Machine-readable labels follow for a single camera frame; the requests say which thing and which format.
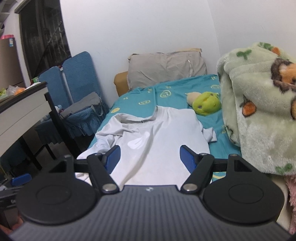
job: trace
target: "black table leg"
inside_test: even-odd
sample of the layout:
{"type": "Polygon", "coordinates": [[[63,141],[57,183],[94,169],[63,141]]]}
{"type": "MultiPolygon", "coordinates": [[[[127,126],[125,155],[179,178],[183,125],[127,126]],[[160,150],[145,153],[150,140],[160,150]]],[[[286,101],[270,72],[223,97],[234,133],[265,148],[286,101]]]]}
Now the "black table leg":
{"type": "Polygon", "coordinates": [[[58,133],[60,134],[62,140],[64,141],[65,145],[71,152],[71,154],[76,158],[82,151],[78,147],[77,143],[69,136],[66,127],[64,126],[59,114],[57,113],[54,103],[52,102],[52,98],[49,92],[44,94],[45,99],[48,101],[48,104],[51,108],[51,112],[49,113],[53,124],[55,125],[58,133]]]}
{"type": "Polygon", "coordinates": [[[20,144],[22,146],[22,149],[24,150],[24,152],[26,153],[26,155],[30,158],[30,160],[33,162],[33,164],[36,166],[36,168],[38,170],[41,170],[42,169],[42,166],[37,161],[36,157],[34,156],[34,154],[32,153],[32,151],[30,150],[28,144],[26,143],[26,141],[24,140],[24,138],[22,136],[19,138],[19,142],[20,142],[20,144]]]}
{"type": "Polygon", "coordinates": [[[50,154],[50,156],[52,157],[52,159],[56,160],[56,156],[54,155],[54,153],[52,152],[52,150],[50,149],[48,144],[45,145],[45,148],[47,149],[47,151],[50,154]]]}

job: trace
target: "window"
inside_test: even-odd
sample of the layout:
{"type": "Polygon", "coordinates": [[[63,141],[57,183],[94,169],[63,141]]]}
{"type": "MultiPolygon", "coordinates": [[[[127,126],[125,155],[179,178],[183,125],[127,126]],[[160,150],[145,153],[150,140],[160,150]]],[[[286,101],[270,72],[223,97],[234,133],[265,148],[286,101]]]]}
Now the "window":
{"type": "Polygon", "coordinates": [[[59,0],[29,0],[19,13],[30,78],[71,57],[59,0]]]}

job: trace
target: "gray pillowcase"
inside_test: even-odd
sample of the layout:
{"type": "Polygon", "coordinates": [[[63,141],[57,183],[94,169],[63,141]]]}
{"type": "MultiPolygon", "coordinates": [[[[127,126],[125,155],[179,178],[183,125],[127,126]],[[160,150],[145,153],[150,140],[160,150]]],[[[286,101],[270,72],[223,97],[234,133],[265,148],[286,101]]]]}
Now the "gray pillowcase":
{"type": "Polygon", "coordinates": [[[161,82],[207,74],[199,51],[134,54],[128,67],[128,87],[145,88],[161,82]]]}

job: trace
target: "desk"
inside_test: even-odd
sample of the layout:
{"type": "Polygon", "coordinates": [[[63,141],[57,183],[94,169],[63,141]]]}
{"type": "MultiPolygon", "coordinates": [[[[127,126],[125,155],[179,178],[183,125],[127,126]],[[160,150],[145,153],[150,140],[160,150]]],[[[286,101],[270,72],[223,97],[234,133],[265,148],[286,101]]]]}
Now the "desk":
{"type": "Polygon", "coordinates": [[[42,82],[0,103],[0,156],[48,113],[72,155],[77,157],[81,153],[55,110],[46,85],[42,82]]]}

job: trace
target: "chair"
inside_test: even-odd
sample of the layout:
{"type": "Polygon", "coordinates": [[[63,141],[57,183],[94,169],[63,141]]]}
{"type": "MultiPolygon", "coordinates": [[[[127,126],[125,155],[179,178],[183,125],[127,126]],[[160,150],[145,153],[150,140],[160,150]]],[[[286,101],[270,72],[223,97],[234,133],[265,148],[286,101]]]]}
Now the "chair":
{"type": "MultiPolygon", "coordinates": [[[[47,82],[47,88],[54,105],[62,105],[63,109],[71,105],[66,84],[69,86],[74,103],[94,91],[101,96],[99,83],[89,53],[83,52],[66,60],[63,64],[63,71],[67,83],[64,82],[61,71],[56,66],[47,70],[39,77],[40,82],[47,82]]],[[[107,112],[106,104],[101,101],[100,105],[91,106],[69,115],[66,119],[62,119],[62,122],[72,139],[79,136],[90,136],[96,133],[107,112]]],[[[62,142],[62,138],[51,119],[41,122],[35,130],[43,144],[62,142]]]]}

